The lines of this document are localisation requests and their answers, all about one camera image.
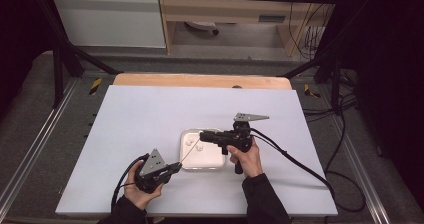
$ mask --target white table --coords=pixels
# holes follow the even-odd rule
[[[108,214],[113,190],[135,158],[157,148],[167,163],[176,162],[184,130],[230,130],[238,112],[269,115],[251,127],[324,176],[295,91],[110,86],[56,212]],[[324,184],[257,143],[263,169],[290,216],[337,215]],[[247,207],[243,179],[229,160],[218,171],[182,169],[147,211],[151,216],[242,216]]]

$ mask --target human hand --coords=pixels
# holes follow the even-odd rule
[[[255,177],[263,173],[259,147],[256,145],[255,139],[252,138],[252,147],[246,153],[230,145],[227,146],[227,150],[231,153],[230,161],[232,163],[240,162],[244,176]]]
[[[128,171],[128,178],[125,181],[125,184],[135,183],[135,172],[137,171],[137,168],[143,164],[143,161],[138,161],[136,164],[134,164],[131,169]],[[141,210],[146,209],[147,205],[151,200],[153,200],[156,197],[159,197],[161,195],[163,183],[160,184],[156,190],[153,193],[145,193],[138,189],[138,187],[135,184],[132,185],[126,185],[124,187],[124,195],[125,197],[130,200],[136,207],[138,207]]]

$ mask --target metal frame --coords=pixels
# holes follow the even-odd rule
[[[66,90],[64,92],[64,98],[58,107],[51,111],[49,117],[29,148],[27,154],[19,165],[18,169],[15,171],[15,174],[10,179],[6,188],[3,190],[0,196],[0,223],[6,217],[7,212],[12,206],[13,201],[19,193],[22,185],[24,184],[26,178],[28,177],[32,167],[34,166],[38,156],[43,150],[44,145],[46,144],[50,134],[52,133],[56,123],[61,117],[63,111],[65,110],[66,105],[71,99],[73,90],[79,82],[79,78],[74,78],[68,83]]]

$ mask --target floor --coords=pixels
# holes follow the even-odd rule
[[[307,61],[309,50],[300,44],[303,55],[287,57],[284,47],[277,38],[276,28],[272,25],[239,25],[220,24],[219,35],[194,30],[180,23],[174,39],[171,54],[163,50],[131,49],[122,55],[122,50],[91,49],[91,53],[108,65],[126,72],[171,72],[171,73],[204,73],[204,74],[237,74],[275,76],[283,74]],[[95,120],[95,113],[101,104],[107,85],[113,76],[99,72],[88,63],[81,79],[67,79],[75,83],[75,89],[69,96],[67,107],[62,110],[61,117],[54,123],[54,129],[42,140],[43,149],[34,151],[34,159],[26,164],[31,172],[22,174],[19,193],[14,192],[8,200],[9,206],[3,206],[1,214],[6,221],[18,223],[95,223],[95,220],[72,220],[54,213],[63,188],[66,186],[73,165],[77,161],[85,136],[89,134],[90,123]],[[315,68],[302,73],[291,80],[293,88],[303,108],[326,109],[328,100],[325,94],[328,85],[315,85],[312,76]],[[88,95],[91,85],[98,77],[102,84],[94,96]],[[305,84],[308,84],[314,95],[305,95]],[[8,115],[0,123],[0,189],[9,190],[11,178],[28,150],[32,150],[33,141],[40,137],[40,129],[52,113],[53,103],[52,60],[46,54],[35,62],[33,71],[28,76],[22,92],[15,98]],[[347,94],[350,87],[342,88]],[[394,166],[389,159],[377,155],[377,147],[360,110],[351,108],[345,112],[346,143],[353,143],[360,163],[371,180],[378,199],[369,199],[367,206],[359,212],[349,212],[340,208],[337,217],[328,219],[330,223],[424,223],[424,214],[415,200],[403,185]],[[323,167],[326,166],[340,140],[340,118],[328,116],[318,120],[307,117],[311,136]],[[349,156],[350,149],[342,147],[336,155],[331,170],[345,174],[356,182],[361,176],[355,172]],[[336,201],[342,206],[358,208],[361,206],[361,195],[356,187],[338,176],[329,175],[329,181],[336,189]],[[0,199],[4,204],[4,195]],[[387,220],[378,220],[373,210],[373,203],[380,202]],[[295,223],[323,223],[323,218],[295,218]]]

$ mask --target gray carpet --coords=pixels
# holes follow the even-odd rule
[[[265,75],[282,74],[295,64],[282,66],[277,62],[208,61],[199,59],[172,58],[106,58],[103,60],[114,67],[127,72],[168,72],[168,73],[205,73]],[[15,99],[12,107],[0,125],[0,187],[3,189],[12,177],[20,160],[25,155],[48,116],[53,103],[51,58],[41,56],[34,63],[34,68],[26,80],[22,93]],[[15,199],[7,217],[29,217],[44,219],[70,219],[54,213],[60,200],[60,190],[66,186],[73,167],[84,145],[85,137],[90,131],[89,123],[95,120],[106,88],[113,81],[113,76],[104,77],[96,95],[88,92],[95,80],[95,75],[83,77],[57,123],[44,150],[35,163],[27,181]],[[318,88],[311,85],[311,90]],[[324,109],[322,98],[305,96],[303,84],[293,84],[298,91],[303,108]],[[376,155],[375,144],[364,123],[360,111],[346,112],[346,123],[350,136],[363,160],[375,188],[393,223],[424,223],[424,215],[413,197],[402,183],[390,160]],[[318,156],[323,166],[328,162],[339,141],[334,123],[330,117],[309,123]],[[338,171],[354,179],[351,167],[340,150],[331,170]],[[344,206],[355,208],[361,204],[358,191],[352,184],[336,176],[329,176],[329,181],[336,190],[336,201]],[[323,218],[296,218],[296,223],[323,223]],[[337,217],[329,218],[330,223],[373,223],[367,208],[358,213],[339,209]]]

